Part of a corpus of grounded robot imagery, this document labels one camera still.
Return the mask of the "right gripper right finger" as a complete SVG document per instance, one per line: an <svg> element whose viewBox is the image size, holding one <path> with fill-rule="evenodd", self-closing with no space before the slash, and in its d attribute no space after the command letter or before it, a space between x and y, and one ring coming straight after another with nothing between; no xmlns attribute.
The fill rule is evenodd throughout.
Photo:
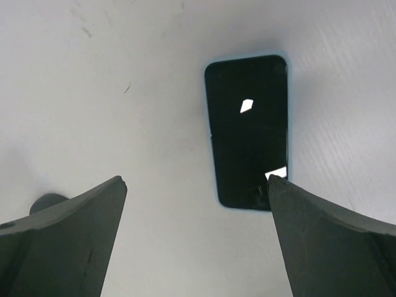
<svg viewBox="0 0 396 297"><path fill-rule="evenodd" d="M395 296L395 225L275 175L269 200L293 296Z"/></svg>

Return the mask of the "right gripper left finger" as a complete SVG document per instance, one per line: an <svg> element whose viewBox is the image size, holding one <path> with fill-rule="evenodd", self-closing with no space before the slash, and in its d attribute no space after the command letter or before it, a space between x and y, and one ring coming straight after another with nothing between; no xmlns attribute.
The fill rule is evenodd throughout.
<svg viewBox="0 0 396 297"><path fill-rule="evenodd" d="M126 196L115 176L1 224L1 296L100 296Z"/></svg>

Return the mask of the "black phone stand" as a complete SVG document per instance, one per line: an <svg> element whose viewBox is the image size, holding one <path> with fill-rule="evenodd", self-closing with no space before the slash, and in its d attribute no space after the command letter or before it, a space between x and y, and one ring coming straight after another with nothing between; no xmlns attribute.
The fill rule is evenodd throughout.
<svg viewBox="0 0 396 297"><path fill-rule="evenodd" d="M30 207L29 215L40 212L56 204L69 200L67 197L57 193L47 193L38 198Z"/></svg>

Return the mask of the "blue case black phone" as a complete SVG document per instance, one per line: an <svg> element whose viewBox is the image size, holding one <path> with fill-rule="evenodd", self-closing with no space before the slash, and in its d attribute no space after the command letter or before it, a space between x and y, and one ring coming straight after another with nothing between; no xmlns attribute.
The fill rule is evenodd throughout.
<svg viewBox="0 0 396 297"><path fill-rule="evenodd" d="M204 82L218 200L269 212L269 175L288 166L286 59L266 54L213 62Z"/></svg>

